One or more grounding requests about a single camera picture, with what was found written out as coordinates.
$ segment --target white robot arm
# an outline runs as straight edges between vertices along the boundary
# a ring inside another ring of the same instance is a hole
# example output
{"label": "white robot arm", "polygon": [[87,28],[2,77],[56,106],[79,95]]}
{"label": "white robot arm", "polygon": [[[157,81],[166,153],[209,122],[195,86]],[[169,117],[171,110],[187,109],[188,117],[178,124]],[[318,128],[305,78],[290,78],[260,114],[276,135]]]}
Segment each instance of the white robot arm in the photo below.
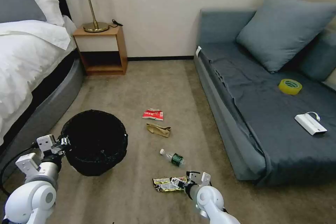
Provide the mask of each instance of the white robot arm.
{"label": "white robot arm", "polygon": [[224,207],[222,194],[210,183],[210,174],[187,171],[188,180],[184,183],[179,178],[171,178],[171,182],[185,190],[186,194],[195,202],[200,215],[210,219],[210,224],[240,224],[228,214]]}
{"label": "white robot arm", "polygon": [[5,218],[13,223],[45,224],[52,214],[56,200],[58,173],[67,139],[56,141],[53,135],[37,140],[43,159],[35,153],[19,157],[16,166],[26,175],[25,184],[9,196]]}
{"label": "white robot arm", "polygon": [[8,198],[5,218],[14,223],[44,224],[53,212],[55,200],[56,190],[49,182],[29,182]]}

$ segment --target gray throw pillow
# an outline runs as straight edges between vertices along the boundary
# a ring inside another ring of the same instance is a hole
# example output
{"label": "gray throw pillow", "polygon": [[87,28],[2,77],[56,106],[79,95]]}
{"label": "gray throw pillow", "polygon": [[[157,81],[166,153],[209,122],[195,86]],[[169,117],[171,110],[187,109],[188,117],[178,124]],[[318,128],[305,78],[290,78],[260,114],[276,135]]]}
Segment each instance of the gray throw pillow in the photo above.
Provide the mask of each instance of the gray throw pillow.
{"label": "gray throw pillow", "polygon": [[265,0],[237,42],[271,73],[304,48],[336,15],[336,4]]}
{"label": "gray throw pillow", "polygon": [[47,20],[35,0],[0,0],[0,6],[0,23]]}
{"label": "gray throw pillow", "polygon": [[299,70],[311,79],[325,81],[336,68],[336,33],[322,32],[305,49]]}

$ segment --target plastic bottle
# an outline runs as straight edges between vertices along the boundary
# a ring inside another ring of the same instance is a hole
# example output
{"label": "plastic bottle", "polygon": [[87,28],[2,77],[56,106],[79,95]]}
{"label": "plastic bottle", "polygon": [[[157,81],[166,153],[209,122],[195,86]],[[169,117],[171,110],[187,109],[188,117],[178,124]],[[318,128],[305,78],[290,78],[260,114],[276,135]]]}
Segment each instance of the plastic bottle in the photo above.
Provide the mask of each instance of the plastic bottle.
{"label": "plastic bottle", "polygon": [[169,162],[176,166],[185,166],[186,161],[182,156],[174,152],[166,152],[164,149],[160,150],[160,154],[164,156]]}

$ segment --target nightstand shelf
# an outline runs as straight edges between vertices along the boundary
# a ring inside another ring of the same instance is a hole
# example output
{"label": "nightstand shelf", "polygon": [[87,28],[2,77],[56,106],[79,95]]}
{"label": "nightstand shelf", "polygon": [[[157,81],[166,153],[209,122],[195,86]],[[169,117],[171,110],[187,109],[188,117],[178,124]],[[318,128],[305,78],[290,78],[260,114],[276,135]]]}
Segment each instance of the nightstand shelf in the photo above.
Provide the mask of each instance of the nightstand shelf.
{"label": "nightstand shelf", "polygon": [[122,27],[101,33],[88,33],[77,29],[73,37],[87,75],[124,75],[127,52]]}

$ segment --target tape roll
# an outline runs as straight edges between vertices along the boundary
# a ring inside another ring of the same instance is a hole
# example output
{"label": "tape roll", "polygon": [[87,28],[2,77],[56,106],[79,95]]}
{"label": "tape roll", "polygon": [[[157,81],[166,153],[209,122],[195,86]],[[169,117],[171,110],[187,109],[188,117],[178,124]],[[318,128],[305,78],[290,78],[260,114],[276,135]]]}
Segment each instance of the tape roll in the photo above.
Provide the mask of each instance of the tape roll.
{"label": "tape roll", "polygon": [[292,80],[292,79],[281,80],[278,87],[283,93],[288,94],[288,95],[289,94],[296,95],[302,89],[301,83],[297,82],[296,80]]}

